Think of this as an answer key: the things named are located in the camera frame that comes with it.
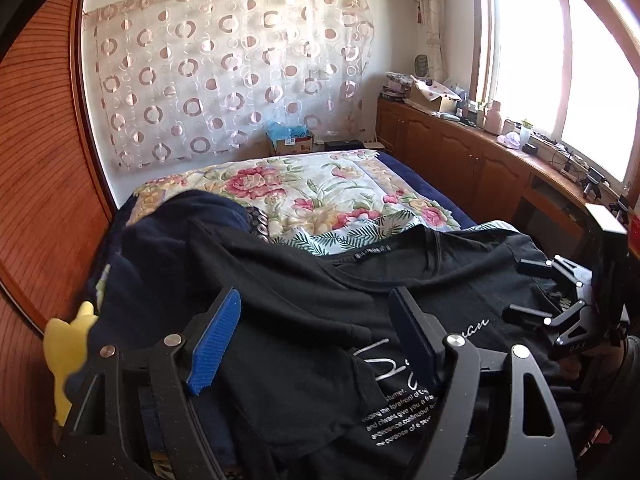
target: pink bottle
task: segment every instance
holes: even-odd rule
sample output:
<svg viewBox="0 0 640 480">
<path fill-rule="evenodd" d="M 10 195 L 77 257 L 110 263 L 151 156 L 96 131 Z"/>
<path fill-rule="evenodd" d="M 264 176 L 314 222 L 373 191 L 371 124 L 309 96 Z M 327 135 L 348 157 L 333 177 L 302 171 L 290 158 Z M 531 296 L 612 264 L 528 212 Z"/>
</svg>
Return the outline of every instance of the pink bottle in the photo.
<svg viewBox="0 0 640 480">
<path fill-rule="evenodd" d="M 500 101 L 491 101 L 484 112 L 484 129 L 490 134 L 500 135 L 504 117 L 500 112 Z"/>
</svg>

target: curtain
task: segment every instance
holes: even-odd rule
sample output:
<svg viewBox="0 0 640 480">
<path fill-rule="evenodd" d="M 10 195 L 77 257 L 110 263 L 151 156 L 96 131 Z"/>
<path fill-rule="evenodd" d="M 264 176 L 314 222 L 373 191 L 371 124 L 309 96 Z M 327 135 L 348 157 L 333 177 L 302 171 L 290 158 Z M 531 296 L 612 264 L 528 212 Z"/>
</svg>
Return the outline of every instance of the curtain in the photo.
<svg viewBox="0 0 640 480">
<path fill-rule="evenodd" d="M 418 47 L 419 54 L 426 54 L 429 63 L 429 76 L 443 82 L 447 78 L 447 69 L 442 52 L 444 34 L 444 0 L 419 0 L 422 14 L 422 30 Z"/>
<path fill-rule="evenodd" d="M 120 168 L 238 149 L 271 120 L 360 134 L 367 0 L 126 0 L 85 20 L 94 135 Z"/>
</svg>

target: blue plastic bag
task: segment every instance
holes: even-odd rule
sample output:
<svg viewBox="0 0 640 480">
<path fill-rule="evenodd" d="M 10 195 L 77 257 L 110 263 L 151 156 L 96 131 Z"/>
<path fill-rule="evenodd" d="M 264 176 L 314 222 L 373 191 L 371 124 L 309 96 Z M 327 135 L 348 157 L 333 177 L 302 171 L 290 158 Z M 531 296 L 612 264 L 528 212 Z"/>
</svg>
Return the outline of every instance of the blue plastic bag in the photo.
<svg viewBox="0 0 640 480">
<path fill-rule="evenodd" d="M 310 135 L 308 126 L 287 126 L 276 121 L 269 121 L 265 130 L 274 147 L 278 140 L 297 139 Z"/>
</svg>

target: cabinet door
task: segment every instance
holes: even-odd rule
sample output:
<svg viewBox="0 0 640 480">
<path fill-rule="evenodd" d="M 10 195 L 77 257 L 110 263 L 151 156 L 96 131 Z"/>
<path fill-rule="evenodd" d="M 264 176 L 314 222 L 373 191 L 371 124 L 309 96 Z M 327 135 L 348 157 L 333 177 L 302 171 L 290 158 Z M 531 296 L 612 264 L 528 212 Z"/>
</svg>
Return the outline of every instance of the cabinet door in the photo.
<svg viewBox="0 0 640 480">
<path fill-rule="evenodd" d="M 529 177 L 526 165 L 499 146 L 488 144 L 474 162 L 472 174 L 478 185 L 469 216 L 479 224 L 511 222 Z"/>
<path fill-rule="evenodd" d="M 378 117 L 376 120 L 376 133 L 382 139 L 382 143 L 396 156 L 396 143 L 398 131 L 402 127 L 402 118 L 393 103 L 383 99 L 378 101 Z"/>
<path fill-rule="evenodd" d="M 435 186 L 442 134 L 422 117 L 413 114 L 407 117 L 405 125 L 402 162 Z"/>
<path fill-rule="evenodd" d="M 444 121 L 440 127 L 442 140 L 430 184 L 467 212 L 475 191 L 472 167 L 478 140 Z"/>
</svg>

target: wooden wardrobe door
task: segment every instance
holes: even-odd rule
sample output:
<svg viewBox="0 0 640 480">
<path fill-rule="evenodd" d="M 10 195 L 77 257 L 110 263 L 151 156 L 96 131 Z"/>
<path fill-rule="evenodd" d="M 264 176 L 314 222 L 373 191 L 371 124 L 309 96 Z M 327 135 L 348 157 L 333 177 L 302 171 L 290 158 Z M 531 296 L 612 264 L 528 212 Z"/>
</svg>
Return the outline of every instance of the wooden wardrobe door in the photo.
<svg viewBox="0 0 640 480">
<path fill-rule="evenodd" d="M 111 216 L 72 92 L 77 3 L 47 0 L 0 61 L 0 421 L 41 476 L 53 380 L 39 331 L 78 309 Z"/>
</svg>

